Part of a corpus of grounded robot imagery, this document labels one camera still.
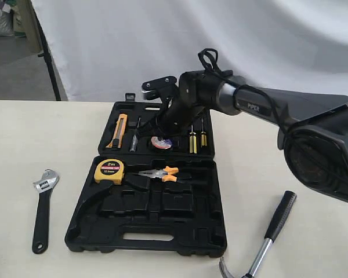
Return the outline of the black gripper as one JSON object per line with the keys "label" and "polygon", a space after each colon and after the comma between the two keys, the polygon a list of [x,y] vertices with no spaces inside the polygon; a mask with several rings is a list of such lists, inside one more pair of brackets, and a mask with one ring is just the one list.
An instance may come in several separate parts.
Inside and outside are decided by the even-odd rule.
{"label": "black gripper", "polygon": [[169,140],[163,136],[180,135],[186,130],[205,109],[203,105],[186,104],[179,98],[173,98],[156,122],[146,122],[139,127],[139,138],[159,136],[161,145],[168,145]]}

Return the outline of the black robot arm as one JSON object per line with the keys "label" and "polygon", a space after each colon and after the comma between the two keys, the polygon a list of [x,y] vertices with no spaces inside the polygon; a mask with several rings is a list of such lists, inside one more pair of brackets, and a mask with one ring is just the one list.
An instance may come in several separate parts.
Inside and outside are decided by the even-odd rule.
{"label": "black robot arm", "polygon": [[304,186],[348,203],[348,96],[252,87],[232,71],[208,70],[144,82],[142,89],[162,105],[139,137],[176,136],[205,109],[245,112],[278,127],[277,147]]}

